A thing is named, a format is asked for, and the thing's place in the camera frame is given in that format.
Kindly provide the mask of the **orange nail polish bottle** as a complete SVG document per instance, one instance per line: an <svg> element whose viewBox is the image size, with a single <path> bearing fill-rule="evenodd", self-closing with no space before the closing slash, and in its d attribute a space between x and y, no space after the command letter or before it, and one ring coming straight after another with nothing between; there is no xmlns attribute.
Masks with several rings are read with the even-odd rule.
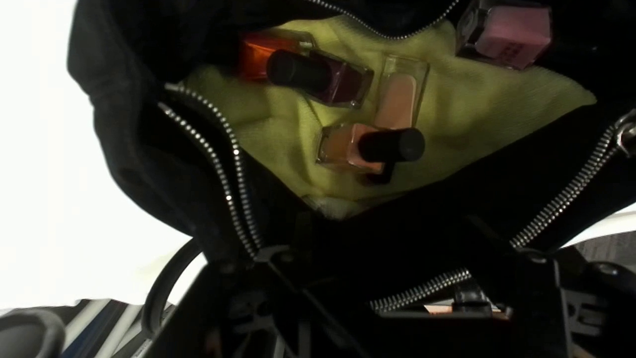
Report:
<svg viewBox="0 0 636 358"><path fill-rule="evenodd" d="M266 68L270 55L277 50L295 54L307 54L316 47L309 32L268 29L241 35L237 75L242 80L263 82L267 79Z"/></svg>

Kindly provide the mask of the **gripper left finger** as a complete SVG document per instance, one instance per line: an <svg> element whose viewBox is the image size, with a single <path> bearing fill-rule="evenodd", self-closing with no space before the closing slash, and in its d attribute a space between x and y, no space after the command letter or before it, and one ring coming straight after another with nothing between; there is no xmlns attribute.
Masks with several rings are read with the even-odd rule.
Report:
<svg viewBox="0 0 636 358"><path fill-rule="evenodd" d="M270 248L249 267L208 264L144 358L369 358L307 256Z"/></svg>

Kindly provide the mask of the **pale peach nail polish bottle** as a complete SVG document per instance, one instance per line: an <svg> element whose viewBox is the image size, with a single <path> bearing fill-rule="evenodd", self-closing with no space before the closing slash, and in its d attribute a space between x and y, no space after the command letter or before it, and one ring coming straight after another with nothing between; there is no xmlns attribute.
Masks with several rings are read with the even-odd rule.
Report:
<svg viewBox="0 0 636 358"><path fill-rule="evenodd" d="M420 59L387 55L379 83L373 125L398 130L415 127L430 65Z"/></svg>

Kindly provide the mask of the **pink nail polish bottle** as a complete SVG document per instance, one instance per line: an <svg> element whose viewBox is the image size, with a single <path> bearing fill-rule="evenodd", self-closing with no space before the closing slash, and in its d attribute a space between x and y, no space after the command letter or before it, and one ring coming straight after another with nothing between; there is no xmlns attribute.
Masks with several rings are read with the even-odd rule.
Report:
<svg viewBox="0 0 636 358"><path fill-rule="evenodd" d="M524 70L552 40L550 6L529 0L472 0L456 27L455 55Z"/></svg>

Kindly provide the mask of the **yellow-green cloth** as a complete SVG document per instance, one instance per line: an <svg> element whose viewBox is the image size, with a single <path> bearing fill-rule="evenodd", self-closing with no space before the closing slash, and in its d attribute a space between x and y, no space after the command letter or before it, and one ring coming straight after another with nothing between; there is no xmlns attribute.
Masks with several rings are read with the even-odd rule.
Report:
<svg viewBox="0 0 636 358"><path fill-rule="evenodd" d="M351 173L315 162L323 127L373 122L379 79L373 80L360 109L330 108L293 89L248 83L211 65L184 80L186 88L220 109L252 157L311 208L331 218L354 215L445 179L596 100L576 81L545 68L514 71L455 57L455 29L449 22L397 41L381 38L345 16L296 20L283 28L309 32L320 49L372 68L377 75L386 54L430 66L415 121L426 140L423 157L397 165L388 185L364 185Z"/></svg>

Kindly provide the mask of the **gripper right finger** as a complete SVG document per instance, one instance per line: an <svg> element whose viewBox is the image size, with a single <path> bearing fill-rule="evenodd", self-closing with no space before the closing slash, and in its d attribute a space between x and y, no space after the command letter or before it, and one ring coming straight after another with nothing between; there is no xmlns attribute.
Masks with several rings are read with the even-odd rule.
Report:
<svg viewBox="0 0 636 358"><path fill-rule="evenodd" d="M636 272L577 249L515 258L518 358L636 358Z"/></svg>

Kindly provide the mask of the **black zipper bag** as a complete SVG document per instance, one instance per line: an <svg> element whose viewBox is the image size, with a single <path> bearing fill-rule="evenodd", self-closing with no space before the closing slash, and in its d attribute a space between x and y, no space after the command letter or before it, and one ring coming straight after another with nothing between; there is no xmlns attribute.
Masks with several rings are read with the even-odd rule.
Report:
<svg viewBox="0 0 636 358"><path fill-rule="evenodd" d="M242 80L245 33L345 16L397 41L442 22L456 32L471 1L78 0L67 66L119 188L210 264L249 267L284 247L342 279L336 297L392 311L476 276L467 258L485 263L489 240L553 252L636 203L636 0L529 0L551 7L553 40L533 65L509 70L553 71L595 103L345 218L293 193L183 82L206 65Z"/></svg>

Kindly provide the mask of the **dark red nail polish bottle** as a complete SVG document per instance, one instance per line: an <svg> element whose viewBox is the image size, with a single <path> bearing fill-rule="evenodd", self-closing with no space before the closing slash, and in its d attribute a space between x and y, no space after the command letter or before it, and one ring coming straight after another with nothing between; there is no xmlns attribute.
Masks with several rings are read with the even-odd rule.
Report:
<svg viewBox="0 0 636 358"><path fill-rule="evenodd" d="M374 71L321 50L296 54L277 50L266 64L268 81L299 91L331 107L359 108L374 79Z"/></svg>

